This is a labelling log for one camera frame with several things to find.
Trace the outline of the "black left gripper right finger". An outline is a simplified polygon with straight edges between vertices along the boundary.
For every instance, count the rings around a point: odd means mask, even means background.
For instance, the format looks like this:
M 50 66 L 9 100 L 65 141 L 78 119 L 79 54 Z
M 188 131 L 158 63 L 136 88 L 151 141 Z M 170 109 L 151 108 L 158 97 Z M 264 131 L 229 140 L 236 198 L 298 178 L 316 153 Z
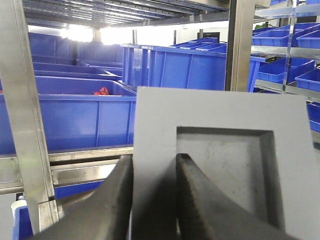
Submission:
M 187 153 L 176 155 L 176 207 L 183 240 L 292 240 L 226 196 Z

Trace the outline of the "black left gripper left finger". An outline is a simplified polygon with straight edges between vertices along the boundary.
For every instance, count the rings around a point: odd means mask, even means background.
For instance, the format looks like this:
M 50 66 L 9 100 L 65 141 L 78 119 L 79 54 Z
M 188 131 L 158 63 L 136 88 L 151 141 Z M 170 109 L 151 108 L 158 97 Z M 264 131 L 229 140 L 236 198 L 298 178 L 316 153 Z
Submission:
M 33 240 L 125 240 L 133 201 L 133 156 L 122 155 L 91 196 Z

